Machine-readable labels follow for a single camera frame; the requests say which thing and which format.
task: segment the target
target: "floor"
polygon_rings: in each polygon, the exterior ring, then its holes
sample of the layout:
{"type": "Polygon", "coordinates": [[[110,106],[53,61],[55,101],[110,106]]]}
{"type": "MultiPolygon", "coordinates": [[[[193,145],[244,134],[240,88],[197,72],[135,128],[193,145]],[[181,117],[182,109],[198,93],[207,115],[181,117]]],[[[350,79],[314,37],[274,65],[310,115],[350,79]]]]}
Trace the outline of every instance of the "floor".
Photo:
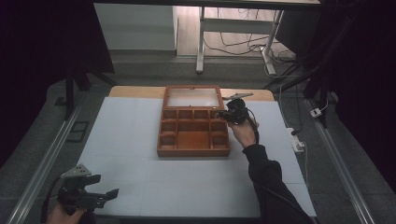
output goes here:
{"type": "MultiPolygon", "coordinates": [[[[196,56],[199,43],[200,14],[198,7],[177,7],[178,32],[177,32],[177,55],[196,56]]],[[[274,11],[263,9],[238,9],[238,8],[205,8],[206,18],[221,18],[249,21],[272,21],[274,11]]],[[[205,56],[216,57],[253,57],[260,58],[259,46],[264,46],[268,35],[256,34],[231,34],[205,32],[205,56]]],[[[276,40],[272,49],[280,52],[282,56],[290,56],[292,52],[287,50],[276,40]]]]}
{"type": "MultiPolygon", "coordinates": [[[[243,41],[246,39],[247,36],[242,35],[241,39],[227,39],[225,41],[230,41],[231,43],[231,41],[243,41]]],[[[217,43],[217,47],[221,47],[220,40],[217,40],[217,43]]],[[[167,53],[152,54],[140,52],[136,54],[135,52],[112,52],[111,57],[116,74],[108,74],[108,76],[118,82],[119,85],[165,86],[192,83],[196,85],[214,84],[220,85],[222,88],[257,90],[263,89],[266,85],[276,80],[275,77],[268,77],[265,74],[262,58],[256,57],[254,54],[248,57],[225,57],[225,54],[219,55],[219,57],[209,55],[210,57],[205,59],[204,73],[197,75],[195,73],[193,48],[191,48],[191,52],[188,52],[187,48],[185,50],[185,53],[182,54],[180,53],[181,50],[179,50],[178,53],[180,55],[178,56],[167,53]]],[[[276,71],[279,74],[285,72],[289,66],[289,63],[275,64],[276,71]]],[[[337,114],[334,111],[337,103],[336,99],[330,96],[330,102],[326,110],[329,125],[328,131],[375,222],[363,222],[357,215],[353,200],[347,193],[346,185],[335,169],[329,150],[319,134],[317,122],[310,116],[310,109],[307,104],[310,102],[309,104],[315,105],[317,101],[316,99],[305,99],[302,96],[302,90],[306,83],[302,83],[287,91],[279,91],[282,84],[300,76],[302,72],[303,70],[301,69],[295,70],[288,78],[274,84],[271,90],[284,113],[285,126],[299,130],[298,137],[300,141],[306,142],[307,150],[303,154],[296,154],[296,158],[317,211],[318,221],[322,224],[396,223],[396,196],[376,170],[364,149],[361,148],[359,143],[337,118],[337,114]]],[[[43,186],[39,188],[37,197],[31,204],[32,206],[26,211],[24,223],[38,223],[41,204],[50,188],[50,182],[55,176],[61,174],[65,168],[76,165],[100,106],[110,91],[111,87],[102,79],[92,75],[89,75],[89,79],[92,83],[89,91],[76,90],[76,96],[84,95],[81,109],[76,117],[76,122],[86,124],[84,132],[80,132],[78,126],[76,126],[72,129],[73,132],[66,136],[60,153],[54,165],[50,168],[48,177],[41,183],[43,186]]],[[[63,82],[55,83],[49,88],[48,100],[43,106],[40,115],[29,132],[24,136],[14,154],[0,170],[0,223],[7,222],[46,150],[51,146],[64,124],[64,97],[65,87],[63,82]]],[[[234,219],[180,220],[173,218],[133,218],[130,220],[99,217],[97,223],[192,224],[248,223],[248,221],[234,219]]]]}

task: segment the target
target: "black sleeve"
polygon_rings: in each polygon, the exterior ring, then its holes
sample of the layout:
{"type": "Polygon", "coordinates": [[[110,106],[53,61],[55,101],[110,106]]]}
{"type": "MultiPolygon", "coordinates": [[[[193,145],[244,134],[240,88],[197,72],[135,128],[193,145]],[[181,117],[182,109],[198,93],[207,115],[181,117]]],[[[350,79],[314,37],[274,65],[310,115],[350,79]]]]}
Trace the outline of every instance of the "black sleeve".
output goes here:
{"type": "Polygon", "coordinates": [[[265,147],[252,145],[246,147],[243,153],[249,162],[248,174],[259,200],[262,223],[311,223],[306,220],[301,206],[283,183],[279,162],[268,160],[265,147]]]}

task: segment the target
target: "power strip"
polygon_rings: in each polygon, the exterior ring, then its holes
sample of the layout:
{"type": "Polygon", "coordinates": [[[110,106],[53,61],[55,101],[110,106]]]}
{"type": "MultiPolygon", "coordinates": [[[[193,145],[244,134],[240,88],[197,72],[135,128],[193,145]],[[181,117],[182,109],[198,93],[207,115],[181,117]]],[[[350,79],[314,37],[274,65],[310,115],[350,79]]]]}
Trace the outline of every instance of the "power strip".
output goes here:
{"type": "Polygon", "coordinates": [[[304,152],[305,143],[300,142],[297,135],[291,134],[291,132],[294,131],[292,128],[287,128],[286,130],[288,130],[290,142],[291,142],[291,145],[293,146],[294,152],[295,153],[304,152]]]}

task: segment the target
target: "hand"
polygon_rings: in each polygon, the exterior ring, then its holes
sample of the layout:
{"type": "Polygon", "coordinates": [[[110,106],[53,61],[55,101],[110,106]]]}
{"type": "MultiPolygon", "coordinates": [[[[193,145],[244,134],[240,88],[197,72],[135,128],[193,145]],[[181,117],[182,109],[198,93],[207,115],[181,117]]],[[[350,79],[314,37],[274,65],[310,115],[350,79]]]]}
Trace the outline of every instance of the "hand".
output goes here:
{"type": "Polygon", "coordinates": [[[49,213],[47,224],[78,224],[85,212],[85,209],[78,209],[72,216],[69,216],[64,211],[64,207],[60,203],[56,203],[49,213]]]}
{"type": "Polygon", "coordinates": [[[227,122],[228,126],[233,130],[233,136],[235,136],[236,140],[242,145],[243,148],[249,147],[256,143],[256,135],[253,132],[253,128],[251,127],[248,120],[245,120],[243,123],[234,124],[232,122],[227,122]]]}

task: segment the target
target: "aluminum rail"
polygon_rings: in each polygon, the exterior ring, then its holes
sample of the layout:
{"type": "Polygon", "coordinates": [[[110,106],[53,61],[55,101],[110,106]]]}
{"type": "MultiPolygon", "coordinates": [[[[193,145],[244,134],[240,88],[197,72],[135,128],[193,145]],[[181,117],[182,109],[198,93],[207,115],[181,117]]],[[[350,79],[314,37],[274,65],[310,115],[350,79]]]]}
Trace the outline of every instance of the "aluminum rail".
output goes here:
{"type": "Polygon", "coordinates": [[[71,114],[70,118],[63,123],[60,131],[47,149],[46,154],[39,163],[22,196],[18,200],[17,205],[14,207],[14,210],[9,216],[7,224],[22,224],[26,219],[33,203],[35,202],[38,192],[41,190],[53,163],[61,151],[64,141],[78,116],[82,103],[85,100],[87,94],[87,92],[81,92],[77,96],[76,108],[74,112],[71,114]]]}
{"type": "MultiPolygon", "coordinates": [[[[305,105],[309,111],[315,109],[308,100],[305,100],[305,105]]],[[[334,164],[335,170],[338,172],[339,177],[346,189],[346,193],[349,195],[350,200],[352,201],[353,206],[355,207],[356,213],[361,220],[362,224],[375,224],[374,218],[364,201],[361,191],[356,186],[352,176],[350,175],[347,166],[337,148],[334,141],[332,140],[332,136],[329,131],[323,128],[322,124],[318,119],[315,119],[315,125],[318,129],[319,135],[332,159],[332,163],[334,164]]]]}

